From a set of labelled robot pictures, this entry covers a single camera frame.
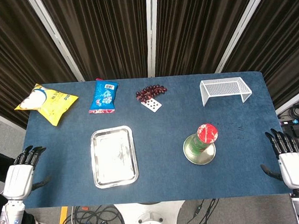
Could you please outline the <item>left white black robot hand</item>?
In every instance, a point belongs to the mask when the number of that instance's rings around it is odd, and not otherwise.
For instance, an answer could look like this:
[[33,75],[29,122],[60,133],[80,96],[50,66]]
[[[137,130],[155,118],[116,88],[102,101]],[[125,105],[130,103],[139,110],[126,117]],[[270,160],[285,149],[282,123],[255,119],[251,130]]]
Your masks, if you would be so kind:
[[33,176],[45,147],[28,146],[15,158],[13,165],[8,168],[4,190],[2,195],[8,200],[26,199],[30,193],[49,183],[48,175],[44,180],[34,183]]

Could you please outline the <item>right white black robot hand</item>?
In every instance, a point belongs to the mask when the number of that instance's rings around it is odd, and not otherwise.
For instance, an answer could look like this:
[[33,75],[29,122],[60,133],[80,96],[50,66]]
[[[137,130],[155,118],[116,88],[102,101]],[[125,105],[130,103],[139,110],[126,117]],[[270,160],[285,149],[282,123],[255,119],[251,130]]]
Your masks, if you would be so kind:
[[266,132],[279,164],[280,172],[272,172],[266,165],[262,171],[269,177],[283,181],[291,190],[299,190],[299,144],[289,135],[275,129]]

